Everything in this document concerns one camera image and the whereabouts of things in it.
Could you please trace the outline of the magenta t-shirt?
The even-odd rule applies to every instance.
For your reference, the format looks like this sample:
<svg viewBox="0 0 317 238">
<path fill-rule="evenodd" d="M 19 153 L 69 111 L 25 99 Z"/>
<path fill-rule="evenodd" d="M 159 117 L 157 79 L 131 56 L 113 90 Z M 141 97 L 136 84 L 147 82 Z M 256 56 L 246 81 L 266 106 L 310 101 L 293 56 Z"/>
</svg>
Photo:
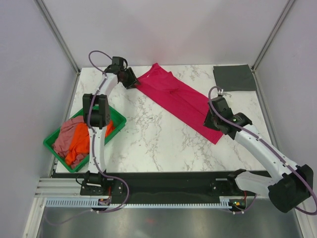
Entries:
<svg viewBox="0 0 317 238">
<path fill-rule="evenodd" d="M 155 103 L 190 126 L 212 144 L 217 144 L 222 132 L 204 126 L 209 112 L 208 98 L 177 79 L 172 72 L 163 69 L 158 63 L 138 77 L 137 89 Z"/>
</svg>

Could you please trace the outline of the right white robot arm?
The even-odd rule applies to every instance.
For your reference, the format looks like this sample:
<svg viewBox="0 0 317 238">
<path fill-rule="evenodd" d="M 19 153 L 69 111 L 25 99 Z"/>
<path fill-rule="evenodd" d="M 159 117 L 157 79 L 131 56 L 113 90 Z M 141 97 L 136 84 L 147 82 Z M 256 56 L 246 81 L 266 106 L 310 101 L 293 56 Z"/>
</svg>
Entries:
<svg viewBox="0 0 317 238">
<path fill-rule="evenodd" d="M 233 114 L 224 97 L 209 99 L 204 126 L 228 135 L 246 148 L 266 169 L 268 177 L 244 169 L 229 174 L 227 189 L 232 195 L 242 191 L 267 196 L 281 212 L 292 209 L 316 215 L 299 208 L 299 204 L 317 196 L 313 192 L 314 172 L 308 165 L 299 166 L 262 138 L 252 121 L 243 113 Z"/>
</svg>

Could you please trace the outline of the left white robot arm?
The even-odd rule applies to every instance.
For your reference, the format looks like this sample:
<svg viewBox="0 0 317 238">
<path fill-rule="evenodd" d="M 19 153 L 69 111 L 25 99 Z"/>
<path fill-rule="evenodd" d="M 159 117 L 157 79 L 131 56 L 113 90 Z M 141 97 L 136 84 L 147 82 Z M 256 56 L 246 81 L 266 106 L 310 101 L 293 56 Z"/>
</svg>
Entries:
<svg viewBox="0 0 317 238">
<path fill-rule="evenodd" d="M 82 97 L 83 118 L 88 126 L 90 143 L 88 171 L 93 174 L 106 170 L 104 147 L 106 128 L 110 123 L 108 97 L 119 83 L 131 89 L 139 81 L 126 59 L 113 57 L 111 64 L 102 71 L 102 79 L 94 92 Z"/>
</svg>

